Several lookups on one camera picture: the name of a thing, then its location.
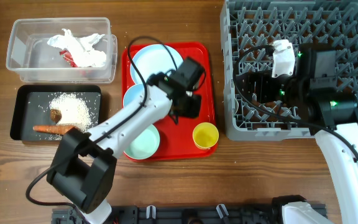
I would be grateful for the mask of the white napkin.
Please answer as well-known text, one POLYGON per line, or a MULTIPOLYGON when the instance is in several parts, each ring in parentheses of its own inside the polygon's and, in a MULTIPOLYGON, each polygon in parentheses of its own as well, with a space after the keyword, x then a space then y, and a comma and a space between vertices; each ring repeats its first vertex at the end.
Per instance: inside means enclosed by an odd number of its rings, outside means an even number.
POLYGON ((62 52, 68 52, 71 56, 70 63, 74 67, 103 67, 107 62, 105 52, 96 50, 96 45, 105 35, 91 34, 86 37, 75 37, 70 29, 62 29, 63 35, 55 35, 48 39, 49 46, 59 48, 62 52))

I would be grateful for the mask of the brown food scrap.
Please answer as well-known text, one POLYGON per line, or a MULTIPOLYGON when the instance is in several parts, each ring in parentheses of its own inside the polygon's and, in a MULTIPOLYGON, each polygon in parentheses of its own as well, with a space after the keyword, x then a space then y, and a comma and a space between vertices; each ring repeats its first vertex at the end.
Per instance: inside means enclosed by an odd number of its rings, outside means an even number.
POLYGON ((62 118, 62 113, 58 109, 51 109, 50 110, 50 119, 54 123, 58 123, 62 118))

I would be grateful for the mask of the red snack wrapper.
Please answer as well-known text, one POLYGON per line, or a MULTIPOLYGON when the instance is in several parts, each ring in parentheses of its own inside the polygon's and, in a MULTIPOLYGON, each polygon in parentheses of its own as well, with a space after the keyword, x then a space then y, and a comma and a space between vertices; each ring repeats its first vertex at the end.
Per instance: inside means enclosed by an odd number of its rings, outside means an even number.
POLYGON ((60 56, 62 56, 62 58, 68 62, 70 64, 71 67, 76 68, 77 64, 74 62, 73 57, 71 56, 71 53, 69 53, 69 51, 67 50, 62 50, 59 52, 60 56))

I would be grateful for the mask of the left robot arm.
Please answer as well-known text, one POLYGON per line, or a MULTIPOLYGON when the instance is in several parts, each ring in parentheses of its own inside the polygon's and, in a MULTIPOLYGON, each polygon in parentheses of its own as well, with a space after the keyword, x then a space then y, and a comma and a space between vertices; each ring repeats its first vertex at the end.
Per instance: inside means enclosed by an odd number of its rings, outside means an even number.
POLYGON ((149 76, 144 93, 105 122, 81 132, 71 128, 58 145, 47 182, 65 196, 85 223, 105 223, 112 212, 106 197, 122 153, 151 124, 169 116, 197 118, 201 96, 189 95, 205 69, 192 58, 171 75, 149 76))

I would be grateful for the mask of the light blue bowl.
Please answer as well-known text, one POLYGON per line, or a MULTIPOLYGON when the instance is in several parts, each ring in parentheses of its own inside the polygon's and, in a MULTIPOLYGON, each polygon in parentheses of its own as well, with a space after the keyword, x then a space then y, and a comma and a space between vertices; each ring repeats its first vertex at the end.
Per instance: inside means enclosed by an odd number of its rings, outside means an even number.
POLYGON ((122 105, 127 106, 132 101, 140 98, 144 94, 144 86, 142 84, 135 84, 131 86, 124 94, 122 105))

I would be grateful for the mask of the light blue plate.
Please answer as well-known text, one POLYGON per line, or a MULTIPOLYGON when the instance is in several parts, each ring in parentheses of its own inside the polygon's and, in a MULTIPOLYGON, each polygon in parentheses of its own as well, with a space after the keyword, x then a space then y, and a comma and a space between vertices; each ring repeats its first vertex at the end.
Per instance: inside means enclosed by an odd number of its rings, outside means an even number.
MULTIPOLYGON (((172 47, 166 46, 177 67, 183 63, 181 55, 172 47)), ((175 70, 170 54, 161 44, 148 45, 140 49, 132 58, 145 82, 152 74, 175 70)))

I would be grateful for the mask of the orange carrot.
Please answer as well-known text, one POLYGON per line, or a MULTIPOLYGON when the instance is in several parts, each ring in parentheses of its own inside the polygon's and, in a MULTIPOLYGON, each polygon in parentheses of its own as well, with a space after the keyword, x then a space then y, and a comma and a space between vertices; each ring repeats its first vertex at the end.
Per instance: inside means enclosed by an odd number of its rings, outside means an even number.
POLYGON ((37 125, 33 127, 33 130, 40 133, 64 135, 73 128, 75 128, 73 125, 37 125))

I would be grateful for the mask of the white rice pile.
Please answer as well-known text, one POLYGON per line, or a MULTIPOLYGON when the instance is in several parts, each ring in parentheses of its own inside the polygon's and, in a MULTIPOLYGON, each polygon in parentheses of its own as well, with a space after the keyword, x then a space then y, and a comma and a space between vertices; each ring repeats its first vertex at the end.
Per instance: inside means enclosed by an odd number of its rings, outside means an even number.
POLYGON ((49 108, 60 113, 57 125, 74 125, 80 131, 86 131, 92 125, 86 101, 74 93, 62 93, 50 102, 49 108))

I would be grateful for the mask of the light green bowl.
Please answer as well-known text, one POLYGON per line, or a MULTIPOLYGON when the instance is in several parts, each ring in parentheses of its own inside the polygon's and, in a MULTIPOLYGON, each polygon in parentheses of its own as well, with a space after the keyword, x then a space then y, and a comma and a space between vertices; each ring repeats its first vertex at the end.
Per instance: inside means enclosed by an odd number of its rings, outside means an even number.
POLYGON ((124 154, 131 159, 144 160, 154 155, 159 145, 160 134, 154 125, 150 125, 130 143, 124 154))

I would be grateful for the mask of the yellow plastic cup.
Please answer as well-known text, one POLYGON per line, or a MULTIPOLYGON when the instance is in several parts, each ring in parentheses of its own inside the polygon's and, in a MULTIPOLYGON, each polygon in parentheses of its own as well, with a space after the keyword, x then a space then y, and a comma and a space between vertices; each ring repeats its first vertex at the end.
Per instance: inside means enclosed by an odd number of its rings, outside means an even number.
POLYGON ((198 149, 211 149, 218 142, 219 131, 212 123, 200 123, 194 128, 192 138, 198 149))

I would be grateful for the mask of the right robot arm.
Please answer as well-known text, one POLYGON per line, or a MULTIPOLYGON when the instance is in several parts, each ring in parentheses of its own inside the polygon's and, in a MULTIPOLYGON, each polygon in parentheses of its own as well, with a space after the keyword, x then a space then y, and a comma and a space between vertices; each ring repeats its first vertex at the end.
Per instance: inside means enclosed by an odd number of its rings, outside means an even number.
POLYGON ((232 82, 241 98, 252 103, 280 100, 297 106, 299 118, 265 110, 288 124, 305 126, 313 134, 329 167, 344 223, 358 223, 358 98, 338 90, 336 50, 328 44, 301 44, 287 40, 247 49, 239 56, 258 53, 272 57, 270 70, 241 72, 234 67, 232 82))

